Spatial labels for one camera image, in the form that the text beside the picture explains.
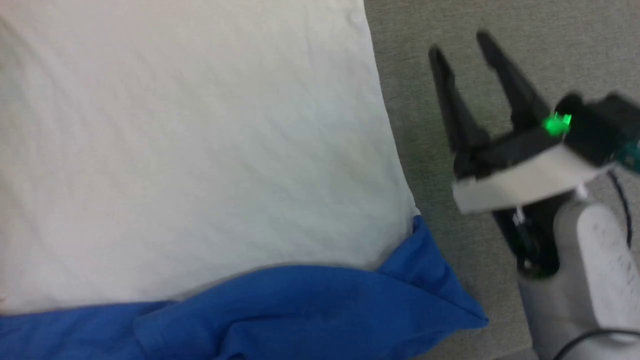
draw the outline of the robotic arm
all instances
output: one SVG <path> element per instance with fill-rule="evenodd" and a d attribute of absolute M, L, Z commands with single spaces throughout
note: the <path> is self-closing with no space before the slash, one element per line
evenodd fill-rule
<path fill-rule="evenodd" d="M 640 359 L 640 273 L 630 242 L 584 186 L 616 162 L 640 170 L 640 108 L 616 94 L 588 104 L 570 94 L 552 115 L 489 34 L 477 41 L 512 109 L 512 132 L 496 139 L 474 121 L 441 50 L 429 52 L 456 154 L 459 209 L 491 211 L 517 258 L 541 360 Z"/>

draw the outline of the blue fabric corner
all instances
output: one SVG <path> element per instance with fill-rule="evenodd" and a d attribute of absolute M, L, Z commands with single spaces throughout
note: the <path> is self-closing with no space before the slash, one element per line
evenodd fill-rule
<path fill-rule="evenodd" d="M 488 323 L 422 217 L 377 272 L 285 266 L 184 302 L 0 317 L 0 359 L 408 359 Z"/>

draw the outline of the white cloth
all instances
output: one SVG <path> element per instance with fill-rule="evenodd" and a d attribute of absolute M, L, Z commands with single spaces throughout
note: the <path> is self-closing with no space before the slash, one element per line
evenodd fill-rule
<path fill-rule="evenodd" d="M 0 311 L 372 268 L 417 213 L 362 0 L 5 0 Z"/>

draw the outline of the black cable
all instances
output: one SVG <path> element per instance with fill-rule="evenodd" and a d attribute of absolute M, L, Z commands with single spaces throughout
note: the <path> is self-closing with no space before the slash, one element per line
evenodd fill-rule
<path fill-rule="evenodd" d="M 633 219 L 631 217 L 631 210 L 629 208 L 629 201 L 627 200 L 627 196 L 625 195 L 625 191 L 622 188 L 622 183 L 620 179 L 613 172 L 613 170 L 607 173 L 609 175 L 609 179 L 613 183 L 613 186 L 616 188 L 618 192 L 618 197 L 622 202 L 622 208 L 625 210 L 625 218 L 627 219 L 627 246 L 631 249 L 631 239 L 634 237 L 634 229 L 633 229 Z"/>
<path fill-rule="evenodd" d="M 604 335 L 633 335 L 640 338 L 640 331 L 635 330 L 624 330 L 624 329 L 595 329 L 584 334 L 578 336 L 577 338 L 569 341 L 553 358 L 553 360 L 562 360 L 569 353 L 569 351 L 573 350 L 576 346 L 580 345 L 583 341 L 587 339 L 594 338 L 596 336 L 604 336 Z"/>

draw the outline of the green light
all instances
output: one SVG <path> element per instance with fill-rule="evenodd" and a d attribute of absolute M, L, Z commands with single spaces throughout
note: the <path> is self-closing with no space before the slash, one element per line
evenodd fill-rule
<path fill-rule="evenodd" d="M 542 122 L 542 127 L 547 130 L 551 136 L 560 136 L 569 132 L 571 124 L 571 115 L 560 115 L 555 113 Z"/>

